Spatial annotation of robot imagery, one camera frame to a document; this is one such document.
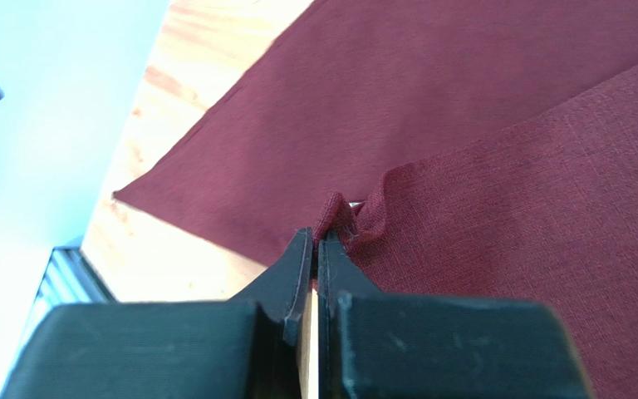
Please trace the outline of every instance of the white wall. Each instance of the white wall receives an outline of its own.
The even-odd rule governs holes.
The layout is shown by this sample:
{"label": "white wall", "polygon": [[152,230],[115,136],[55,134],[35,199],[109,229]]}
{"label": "white wall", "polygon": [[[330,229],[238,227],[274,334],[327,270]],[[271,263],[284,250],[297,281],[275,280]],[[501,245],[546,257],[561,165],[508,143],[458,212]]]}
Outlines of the white wall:
{"label": "white wall", "polygon": [[52,247],[86,229],[167,6],[0,0],[0,388]]}

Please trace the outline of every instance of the wood grain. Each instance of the wood grain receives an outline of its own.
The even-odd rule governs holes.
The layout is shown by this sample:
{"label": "wood grain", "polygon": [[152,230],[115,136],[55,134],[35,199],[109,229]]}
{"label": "wood grain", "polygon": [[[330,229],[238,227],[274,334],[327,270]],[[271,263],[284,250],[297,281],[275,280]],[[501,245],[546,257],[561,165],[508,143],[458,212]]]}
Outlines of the wood grain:
{"label": "wood grain", "polygon": [[111,198],[266,51],[309,0],[169,5],[81,251],[120,301],[228,298],[264,267]]}

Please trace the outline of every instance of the maroon fabric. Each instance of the maroon fabric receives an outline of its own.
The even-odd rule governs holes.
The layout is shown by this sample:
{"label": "maroon fabric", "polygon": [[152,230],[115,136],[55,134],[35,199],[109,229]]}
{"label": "maroon fabric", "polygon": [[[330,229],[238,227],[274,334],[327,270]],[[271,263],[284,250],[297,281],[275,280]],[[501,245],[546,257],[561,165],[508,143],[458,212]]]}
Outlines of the maroon fabric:
{"label": "maroon fabric", "polygon": [[638,398],[637,64],[634,0],[319,0],[116,198],[265,264],[324,214],[383,288],[550,303]]}
{"label": "maroon fabric", "polygon": [[328,190],[463,147],[638,64],[638,0],[318,0],[117,198],[271,264]]}
{"label": "maroon fabric", "polygon": [[328,229],[385,290],[549,303],[598,397],[638,398],[638,66],[388,171],[357,216],[332,195]]}

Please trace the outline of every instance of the fabric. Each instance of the fabric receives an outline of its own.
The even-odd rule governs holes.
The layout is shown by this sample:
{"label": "fabric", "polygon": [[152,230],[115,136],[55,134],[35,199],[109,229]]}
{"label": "fabric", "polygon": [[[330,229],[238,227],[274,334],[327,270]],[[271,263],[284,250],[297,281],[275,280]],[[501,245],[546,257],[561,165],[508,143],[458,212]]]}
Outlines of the fabric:
{"label": "fabric", "polygon": [[388,171],[315,228],[388,291],[536,299],[599,398],[638,398],[638,66],[463,149]]}
{"label": "fabric", "polygon": [[551,304],[638,397],[633,0],[318,0],[115,196],[265,264],[323,215],[383,289]]}

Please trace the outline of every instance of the fabric fold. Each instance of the fabric fold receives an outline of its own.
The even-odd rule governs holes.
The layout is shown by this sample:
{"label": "fabric fold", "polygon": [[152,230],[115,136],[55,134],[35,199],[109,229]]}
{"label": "fabric fold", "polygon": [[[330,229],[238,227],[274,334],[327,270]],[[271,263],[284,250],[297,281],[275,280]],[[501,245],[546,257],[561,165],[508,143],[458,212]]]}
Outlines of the fabric fold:
{"label": "fabric fold", "polygon": [[638,397],[638,66],[390,170],[358,214],[331,194],[329,229],[384,290],[553,306],[598,397]]}
{"label": "fabric fold", "polygon": [[385,290],[543,301],[638,398],[638,1],[315,2],[115,197],[268,265],[320,216]]}

